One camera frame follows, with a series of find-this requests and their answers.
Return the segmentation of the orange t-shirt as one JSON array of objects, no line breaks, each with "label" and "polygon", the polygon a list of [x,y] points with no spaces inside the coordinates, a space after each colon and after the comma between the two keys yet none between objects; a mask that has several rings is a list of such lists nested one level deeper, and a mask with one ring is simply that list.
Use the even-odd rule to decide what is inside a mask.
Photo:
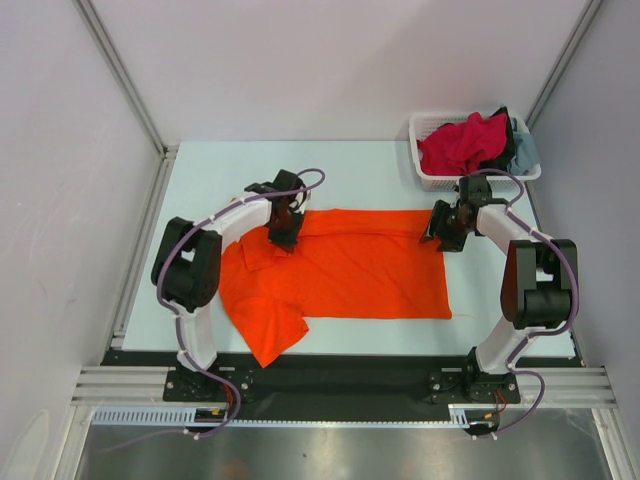
[{"label": "orange t-shirt", "polygon": [[290,252],[257,227],[222,255],[219,296],[267,367],[310,318],[450,320],[444,256],[421,237],[428,210],[311,211]]}]

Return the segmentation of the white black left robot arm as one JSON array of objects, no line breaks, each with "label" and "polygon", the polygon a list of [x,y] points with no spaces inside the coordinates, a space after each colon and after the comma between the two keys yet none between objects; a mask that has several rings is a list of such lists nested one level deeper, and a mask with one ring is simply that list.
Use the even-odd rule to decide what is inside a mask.
[{"label": "white black left robot arm", "polygon": [[265,227],[267,238],[287,252],[297,245],[310,191],[298,173],[280,170],[275,178],[252,183],[241,195],[200,221],[174,217],[167,223],[153,263],[156,299],[174,321],[177,360],[190,370],[186,387],[197,398],[214,397],[222,386],[229,401],[238,388],[210,367],[217,359],[209,307],[222,272],[222,255],[250,231]]}]

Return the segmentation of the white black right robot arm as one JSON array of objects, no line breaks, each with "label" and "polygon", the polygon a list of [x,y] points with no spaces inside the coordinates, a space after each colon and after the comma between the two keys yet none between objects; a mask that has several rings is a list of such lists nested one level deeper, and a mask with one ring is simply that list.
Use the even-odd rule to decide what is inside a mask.
[{"label": "white black right robot arm", "polygon": [[517,385],[516,364],[538,338],[568,330],[579,310],[577,246],[526,223],[513,203],[494,196],[487,171],[459,179],[453,203],[435,203],[421,240],[459,253],[470,234],[491,240],[506,256],[501,317],[471,349],[454,397],[472,403],[508,399]]}]

